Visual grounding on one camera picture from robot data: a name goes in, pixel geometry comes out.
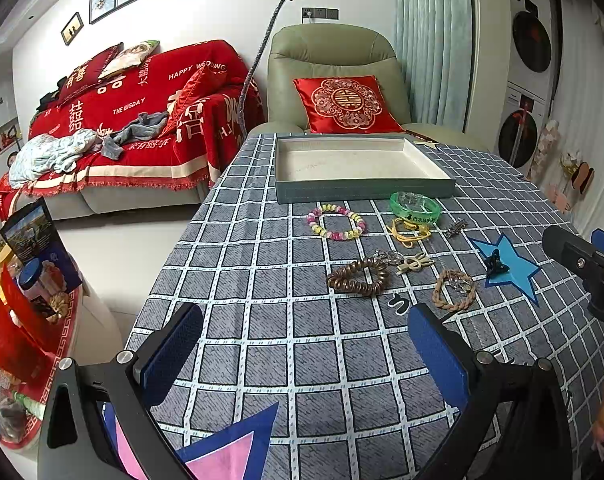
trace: embroidered floral pattern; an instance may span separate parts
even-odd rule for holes
[[[352,79],[326,79],[311,100],[318,114],[333,118],[347,130],[370,128],[384,110],[370,88]]]

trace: teal curtain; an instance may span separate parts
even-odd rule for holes
[[[471,0],[397,0],[395,50],[413,121],[462,131],[472,63]]]

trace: curtain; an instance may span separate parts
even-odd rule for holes
[[[560,153],[579,150],[595,170],[582,198],[566,193],[573,204],[573,223],[587,239],[594,229],[604,230],[604,31],[595,23],[590,0],[562,0],[563,54],[550,117],[559,121],[559,150],[542,178],[542,188],[566,178],[559,167]]]
[[[397,0],[395,50],[413,121],[462,131],[472,60],[471,0]]]

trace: tablecloth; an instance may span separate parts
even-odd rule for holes
[[[306,224],[317,204],[277,204],[274,137],[243,145],[187,225],[130,335],[128,347],[137,349],[182,302],[205,314],[202,338],[165,402],[151,410],[170,443],[187,446],[278,402],[265,480],[413,478],[455,410],[424,367],[405,317],[387,302],[398,292],[442,317],[431,302],[435,280],[443,268],[459,268],[478,282],[478,297],[447,327],[501,361],[552,361],[564,398],[572,393],[567,416],[574,466],[580,463],[604,387],[604,324],[586,310],[581,280],[542,251],[546,226],[576,232],[544,195],[496,155],[423,147],[457,180],[454,197],[439,200],[431,238],[406,250],[384,230],[393,218],[388,200],[365,200],[336,203],[362,215],[366,234],[325,240]],[[446,238],[462,218],[469,228]],[[322,219],[328,229],[349,229],[343,216]],[[538,306],[512,285],[484,288],[485,266],[468,238],[495,243],[500,234],[542,267],[533,278]],[[377,298],[326,287],[331,269],[376,249],[424,250],[435,265],[392,273]],[[447,295],[459,299],[452,289]],[[473,471],[494,450],[507,412],[501,405]]]

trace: dryer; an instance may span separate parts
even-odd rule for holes
[[[494,152],[508,163],[512,160],[512,166],[523,175],[528,173],[531,166],[539,135],[544,127],[545,115],[546,106],[543,101],[523,88],[513,84],[507,86]],[[522,123],[517,152],[513,155],[519,126]]]
[[[508,81],[546,103],[552,79],[550,0],[510,0],[510,8]]]

